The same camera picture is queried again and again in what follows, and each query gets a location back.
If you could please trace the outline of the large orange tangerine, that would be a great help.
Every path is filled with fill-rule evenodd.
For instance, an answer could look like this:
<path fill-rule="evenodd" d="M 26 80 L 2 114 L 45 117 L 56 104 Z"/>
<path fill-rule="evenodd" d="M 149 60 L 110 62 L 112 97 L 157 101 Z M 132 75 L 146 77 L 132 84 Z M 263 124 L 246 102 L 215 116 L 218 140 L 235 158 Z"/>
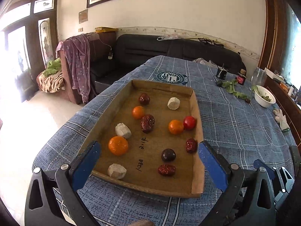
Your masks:
<path fill-rule="evenodd" d="M 128 151 L 128 141 L 121 136 L 115 136 L 109 140 L 108 148 L 112 154 L 122 156 Z"/>

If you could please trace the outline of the dark purple plum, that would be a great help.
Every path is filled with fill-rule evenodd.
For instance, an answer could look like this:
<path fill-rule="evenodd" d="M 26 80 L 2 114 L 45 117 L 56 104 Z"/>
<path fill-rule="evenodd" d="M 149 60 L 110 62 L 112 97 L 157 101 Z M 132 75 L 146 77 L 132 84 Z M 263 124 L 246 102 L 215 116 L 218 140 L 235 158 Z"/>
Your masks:
<path fill-rule="evenodd" d="M 176 159 L 176 152 L 173 149 L 167 148 L 162 151 L 161 159 L 163 162 L 172 162 Z"/>

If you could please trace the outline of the blue plaid tablecloth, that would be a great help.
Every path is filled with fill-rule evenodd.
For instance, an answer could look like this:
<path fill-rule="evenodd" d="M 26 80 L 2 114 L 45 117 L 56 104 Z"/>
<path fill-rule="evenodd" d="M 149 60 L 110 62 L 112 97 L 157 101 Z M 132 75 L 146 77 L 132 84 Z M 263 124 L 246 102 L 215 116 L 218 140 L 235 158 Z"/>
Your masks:
<path fill-rule="evenodd" d="M 216 86 L 216 70 L 191 61 L 157 56 L 115 80 L 77 112 L 50 138 L 36 156 L 33 167 L 55 170 L 70 163 L 99 117 L 131 80 L 157 81 L 159 73 L 181 73 L 184 84 L 194 89 L 201 114 L 204 138 L 227 161 L 252 169 L 260 159 L 270 167 L 284 167 L 294 173 L 290 132 L 283 133 L 274 120 L 272 108 L 256 101 L 250 104 Z M 91 176 L 79 196 L 101 225 L 127 225 L 148 219 L 156 225 L 197 225 L 221 192 L 209 176 L 204 192 L 196 199 L 162 197 L 130 190 Z"/>

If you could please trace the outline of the white knit work glove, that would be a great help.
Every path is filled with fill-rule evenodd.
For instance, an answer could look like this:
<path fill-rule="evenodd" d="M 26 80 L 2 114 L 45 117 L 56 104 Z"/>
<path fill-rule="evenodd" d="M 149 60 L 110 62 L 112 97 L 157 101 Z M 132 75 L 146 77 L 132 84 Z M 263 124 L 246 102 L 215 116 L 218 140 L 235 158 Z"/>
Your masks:
<path fill-rule="evenodd" d="M 273 113 L 275 115 L 275 121 L 279 124 L 282 132 L 289 132 L 290 127 L 287 123 L 286 116 L 283 114 L 281 109 L 273 109 Z"/>

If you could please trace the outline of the red tomato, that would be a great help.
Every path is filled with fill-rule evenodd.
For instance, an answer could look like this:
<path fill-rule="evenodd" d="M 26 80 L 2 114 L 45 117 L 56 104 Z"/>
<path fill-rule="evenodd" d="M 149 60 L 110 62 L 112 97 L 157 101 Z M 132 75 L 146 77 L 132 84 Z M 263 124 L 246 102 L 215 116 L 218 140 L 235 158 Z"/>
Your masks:
<path fill-rule="evenodd" d="M 186 116 L 183 120 L 184 129 L 190 131 L 196 127 L 196 123 L 196 118 L 193 116 Z"/>

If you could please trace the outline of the white plastic bowl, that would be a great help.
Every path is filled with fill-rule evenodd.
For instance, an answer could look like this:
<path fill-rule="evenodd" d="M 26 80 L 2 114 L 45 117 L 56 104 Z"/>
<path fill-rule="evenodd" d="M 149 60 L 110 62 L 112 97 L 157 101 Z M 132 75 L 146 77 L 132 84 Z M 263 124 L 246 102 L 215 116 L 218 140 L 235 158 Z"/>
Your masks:
<path fill-rule="evenodd" d="M 263 108 L 269 108 L 276 103 L 274 95 L 269 90 L 259 85 L 254 86 L 254 97 L 256 102 Z"/>

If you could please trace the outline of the brown cardboard tray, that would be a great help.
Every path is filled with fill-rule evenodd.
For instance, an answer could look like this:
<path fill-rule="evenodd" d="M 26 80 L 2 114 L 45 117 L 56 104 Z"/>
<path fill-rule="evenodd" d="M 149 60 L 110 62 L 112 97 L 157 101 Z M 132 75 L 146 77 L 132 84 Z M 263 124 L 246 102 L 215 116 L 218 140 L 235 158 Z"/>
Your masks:
<path fill-rule="evenodd" d="M 139 105 L 138 98 L 142 93 L 150 96 L 145 112 L 155 118 L 154 129 L 148 134 L 142 131 L 140 121 L 132 116 L 132 110 Z M 181 101 L 177 110 L 170 110 L 167 106 L 171 97 Z M 179 135 L 171 134 L 169 123 L 174 119 L 183 122 L 186 116 L 196 118 L 196 127 L 190 131 L 184 129 Z M 116 156 L 110 152 L 108 143 L 116 136 L 115 126 L 121 122 L 128 126 L 132 136 L 128 139 L 128 151 L 122 156 Z M 186 141 L 189 138 L 203 140 L 201 115 L 194 90 L 180 85 L 132 80 L 105 109 L 82 144 L 80 152 L 84 152 L 92 141 L 100 144 L 100 157 L 92 174 L 106 181 L 145 193 L 194 198 L 204 191 L 204 166 L 197 153 L 186 152 Z M 162 151 L 167 148 L 176 152 L 176 159 L 172 162 L 163 162 L 161 159 Z M 121 180 L 108 176 L 108 168 L 114 163 L 127 169 Z M 158 167 L 162 164 L 175 166 L 175 175 L 160 175 Z"/>

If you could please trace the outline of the green leafy vegetable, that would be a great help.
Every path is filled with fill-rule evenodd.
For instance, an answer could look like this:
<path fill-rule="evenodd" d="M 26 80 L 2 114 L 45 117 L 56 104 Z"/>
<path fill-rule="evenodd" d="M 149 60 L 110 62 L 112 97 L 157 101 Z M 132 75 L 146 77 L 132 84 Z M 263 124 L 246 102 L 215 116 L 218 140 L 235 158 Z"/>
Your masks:
<path fill-rule="evenodd" d="M 222 87 L 222 88 L 226 89 L 226 91 L 229 94 L 232 94 L 236 98 L 243 99 L 246 103 L 250 104 L 251 100 L 249 99 L 249 97 L 246 94 L 244 94 L 242 92 L 239 92 L 235 89 L 236 84 L 237 84 L 236 80 L 232 80 L 232 81 L 219 80 L 219 81 L 216 82 L 216 85 L 218 87 Z"/>

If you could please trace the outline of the clear glass jar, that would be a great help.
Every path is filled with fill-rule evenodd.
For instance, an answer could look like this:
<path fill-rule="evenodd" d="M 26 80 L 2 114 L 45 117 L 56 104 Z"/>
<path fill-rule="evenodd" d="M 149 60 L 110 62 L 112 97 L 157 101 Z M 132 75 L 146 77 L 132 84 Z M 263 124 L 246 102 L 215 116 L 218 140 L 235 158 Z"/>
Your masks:
<path fill-rule="evenodd" d="M 250 90 L 253 91 L 256 85 L 264 86 L 265 80 L 267 78 L 267 73 L 263 69 L 257 67 L 252 75 L 251 78 L 251 88 Z"/>

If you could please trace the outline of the dark red jujube date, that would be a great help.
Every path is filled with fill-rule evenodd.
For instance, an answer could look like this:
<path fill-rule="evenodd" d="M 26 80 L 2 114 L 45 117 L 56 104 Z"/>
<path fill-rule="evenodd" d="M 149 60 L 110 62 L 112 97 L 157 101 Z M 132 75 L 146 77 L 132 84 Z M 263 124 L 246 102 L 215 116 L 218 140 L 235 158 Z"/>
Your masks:
<path fill-rule="evenodd" d="M 149 96 L 148 94 L 142 93 L 142 94 L 139 96 L 138 100 L 139 100 L 139 103 L 140 103 L 141 105 L 144 105 L 144 106 L 145 106 L 145 105 L 148 105 L 148 104 L 150 103 L 151 98 L 150 98 L 150 96 Z"/>

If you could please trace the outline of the brown patterned blanket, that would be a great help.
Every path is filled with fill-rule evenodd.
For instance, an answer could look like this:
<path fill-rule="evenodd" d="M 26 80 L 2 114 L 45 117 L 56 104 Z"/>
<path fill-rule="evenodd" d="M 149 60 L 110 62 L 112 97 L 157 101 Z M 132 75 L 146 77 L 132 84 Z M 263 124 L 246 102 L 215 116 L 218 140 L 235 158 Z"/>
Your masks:
<path fill-rule="evenodd" d="M 40 91 L 46 93 L 56 93 L 61 90 L 66 90 L 63 72 L 58 71 L 53 75 L 45 76 L 43 73 L 40 73 L 36 78 L 38 88 Z"/>

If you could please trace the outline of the red labelled jar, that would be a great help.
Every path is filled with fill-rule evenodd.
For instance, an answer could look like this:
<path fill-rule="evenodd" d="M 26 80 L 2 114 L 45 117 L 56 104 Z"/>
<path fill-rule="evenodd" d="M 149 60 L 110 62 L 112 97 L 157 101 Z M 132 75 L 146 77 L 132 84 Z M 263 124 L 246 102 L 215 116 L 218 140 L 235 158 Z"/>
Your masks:
<path fill-rule="evenodd" d="M 246 80 L 246 70 L 241 69 L 238 76 L 236 76 L 236 80 L 238 84 L 244 85 Z"/>

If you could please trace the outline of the small black device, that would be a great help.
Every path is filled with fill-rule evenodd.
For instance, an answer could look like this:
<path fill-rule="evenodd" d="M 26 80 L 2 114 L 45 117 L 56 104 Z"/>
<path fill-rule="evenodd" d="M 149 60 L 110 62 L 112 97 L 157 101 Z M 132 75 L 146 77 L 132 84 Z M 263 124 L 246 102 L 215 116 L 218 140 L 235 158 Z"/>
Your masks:
<path fill-rule="evenodd" d="M 222 64 L 222 66 L 218 66 L 217 68 L 216 77 L 220 80 L 225 80 L 227 73 L 228 73 L 228 69 L 224 64 Z"/>

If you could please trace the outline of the green cloth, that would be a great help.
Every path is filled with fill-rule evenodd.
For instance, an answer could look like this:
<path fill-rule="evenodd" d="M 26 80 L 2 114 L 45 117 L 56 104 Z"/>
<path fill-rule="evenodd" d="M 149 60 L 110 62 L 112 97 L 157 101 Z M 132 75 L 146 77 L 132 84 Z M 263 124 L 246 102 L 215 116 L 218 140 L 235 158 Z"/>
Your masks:
<path fill-rule="evenodd" d="M 47 64 L 46 70 L 43 71 L 44 76 L 54 75 L 62 70 L 61 60 L 57 58 L 56 60 L 50 60 Z"/>

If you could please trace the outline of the purple floral cloth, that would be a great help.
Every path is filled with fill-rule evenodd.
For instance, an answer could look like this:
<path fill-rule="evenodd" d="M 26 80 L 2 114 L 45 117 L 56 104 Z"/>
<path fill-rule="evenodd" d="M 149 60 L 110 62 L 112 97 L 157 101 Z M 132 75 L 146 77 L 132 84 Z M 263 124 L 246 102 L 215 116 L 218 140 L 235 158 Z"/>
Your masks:
<path fill-rule="evenodd" d="M 59 42 L 56 57 L 61 60 L 66 89 L 73 102 L 88 103 L 91 91 L 88 35 L 80 34 Z"/>

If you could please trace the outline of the black leather sofa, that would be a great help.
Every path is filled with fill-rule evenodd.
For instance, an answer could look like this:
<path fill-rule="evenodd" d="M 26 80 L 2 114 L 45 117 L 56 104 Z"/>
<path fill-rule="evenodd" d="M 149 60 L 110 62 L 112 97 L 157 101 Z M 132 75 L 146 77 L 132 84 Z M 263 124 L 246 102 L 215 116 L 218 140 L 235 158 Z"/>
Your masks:
<path fill-rule="evenodd" d="M 239 53 L 208 40 L 158 41 L 153 35 L 124 34 L 116 38 L 109 33 L 90 42 L 91 87 L 101 93 L 148 59 L 160 55 L 188 61 L 202 58 L 234 74 L 246 70 Z"/>

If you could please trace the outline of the wooden door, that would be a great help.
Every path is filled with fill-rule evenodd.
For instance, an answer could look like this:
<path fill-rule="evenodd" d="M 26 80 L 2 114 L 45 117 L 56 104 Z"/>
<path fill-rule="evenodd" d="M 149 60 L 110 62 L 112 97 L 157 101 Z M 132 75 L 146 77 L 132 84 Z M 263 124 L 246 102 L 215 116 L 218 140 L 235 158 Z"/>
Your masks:
<path fill-rule="evenodd" d="M 58 0 L 20 0 L 1 18 L 8 65 L 2 70 L 12 79 L 20 101 L 37 91 L 36 78 L 55 59 Z"/>

